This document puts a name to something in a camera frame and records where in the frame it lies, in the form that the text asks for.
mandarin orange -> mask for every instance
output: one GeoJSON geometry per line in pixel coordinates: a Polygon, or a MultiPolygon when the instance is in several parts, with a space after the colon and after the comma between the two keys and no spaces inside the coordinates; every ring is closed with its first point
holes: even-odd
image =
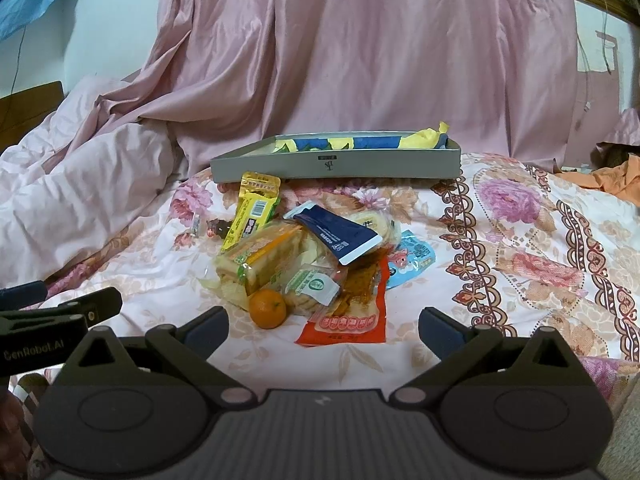
{"type": "Polygon", "coordinates": [[[249,298],[249,316],[260,328],[276,328],[287,318],[287,305],[279,292],[263,288],[249,298]]]}

light blue snack bag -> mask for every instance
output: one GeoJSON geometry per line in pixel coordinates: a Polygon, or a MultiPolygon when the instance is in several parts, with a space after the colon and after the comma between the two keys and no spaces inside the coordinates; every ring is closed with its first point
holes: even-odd
{"type": "Polygon", "coordinates": [[[417,238],[411,231],[404,231],[398,247],[389,254],[388,260],[390,277],[386,282],[386,290],[419,276],[436,261],[436,253],[427,242],[417,238]]]}

snack package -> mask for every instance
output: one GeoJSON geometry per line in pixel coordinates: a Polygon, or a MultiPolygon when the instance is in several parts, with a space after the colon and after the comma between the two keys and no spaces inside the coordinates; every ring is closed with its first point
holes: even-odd
{"type": "Polygon", "coordinates": [[[277,176],[263,175],[247,171],[240,182],[236,217],[222,243],[226,251],[242,238],[262,229],[273,216],[278,205],[280,179],[277,176]]]}
{"type": "Polygon", "coordinates": [[[293,208],[284,218],[295,220],[320,238],[341,265],[350,264],[382,243],[382,237],[372,229],[331,213],[312,201],[293,208]]]}
{"type": "Polygon", "coordinates": [[[273,221],[219,254],[214,264],[223,297],[246,309],[246,298],[273,282],[300,256],[305,234],[297,224],[273,221]]]}
{"type": "Polygon", "coordinates": [[[331,307],[345,280],[345,267],[302,265],[282,282],[281,293],[291,314],[310,317],[319,309],[331,307]]]}
{"type": "Polygon", "coordinates": [[[345,216],[347,220],[356,222],[361,226],[368,227],[382,237],[381,247],[389,251],[395,249],[401,240],[401,230],[399,222],[396,222],[391,215],[382,211],[361,211],[345,216]]]}
{"type": "Polygon", "coordinates": [[[387,290],[420,275],[424,269],[436,261],[433,248],[411,231],[402,232],[402,240],[394,251],[389,253],[389,281],[387,290]]]}
{"type": "Polygon", "coordinates": [[[296,343],[318,346],[385,342],[388,279],[385,251],[359,258],[349,266],[338,298],[312,315],[296,343]]]}

decorative border pattern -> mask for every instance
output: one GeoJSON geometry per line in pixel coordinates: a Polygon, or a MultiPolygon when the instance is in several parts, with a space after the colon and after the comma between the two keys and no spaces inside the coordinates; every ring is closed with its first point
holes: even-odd
{"type": "Polygon", "coordinates": [[[547,178],[548,173],[544,170],[539,170],[535,166],[530,164],[524,164],[525,170],[537,181],[538,185],[547,193],[551,193],[551,186],[549,186],[549,180],[547,178]]]}
{"type": "Polygon", "coordinates": [[[471,213],[473,200],[469,197],[469,186],[460,175],[456,180],[441,180],[431,187],[446,206],[439,219],[447,226],[449,234],[440,238],[451,244],[456,251],[453,263],[447,272],[465,282],[452,299],[476,314],[472,325],[487,324],[499,329],[504,335],[517,336],[516,329],[508,324],[508,316],[499,305],[500,292],[494,287],[497,279],[484,262],[486,247],[478,241],[476,217],[471,213]]]}
{"type": "Polygon", "coordinates": [[[611,283],[607,277],[606,257],[599,241],[593,238],[589,221],[565,202],[558,200],[556,207],[567,228],[567,259],[577,269],[590,273],[598,291],[595,302],[615,316],[614,327],[620,334],[620,350],[628,361],[640,361],[640,330],[636,302],[629,290],[611,283]]]}

floral bedspread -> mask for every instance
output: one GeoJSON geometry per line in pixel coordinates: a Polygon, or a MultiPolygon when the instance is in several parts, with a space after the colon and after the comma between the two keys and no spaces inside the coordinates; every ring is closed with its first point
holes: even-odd
{"type": "Polygon", "coordinates": [[[208,170],[181,184],[158,213],[137,219],[112,240],[90,268],[83,267],[84,274],[99,269],[76,290],[44,306],[113,285],[125,303],[108,324],[118,335],[140,335],[222,304],[230,317],[229,338],[210,362],[258,392],[381,388],[388,394],[437,362],[417,334],[425,306],[509,336],[549,325],[582,357],[615,406],[640,369],[635,206],[503,156],[463,155],[462,170],[456,181],[283,184],[283,210],[306,200],[337,213],[387,210],[435,249],[436,262],[420,277],[387,292],[386,344],[302,348],[293,341],[305,319],[290,317],[263,331],[244,311],[203,288],[198,279],[213,272],[210,261],[222,242],[191,237],[193,214],[231,220],[238,196],[237,186],[217,186],[208,170]]]}

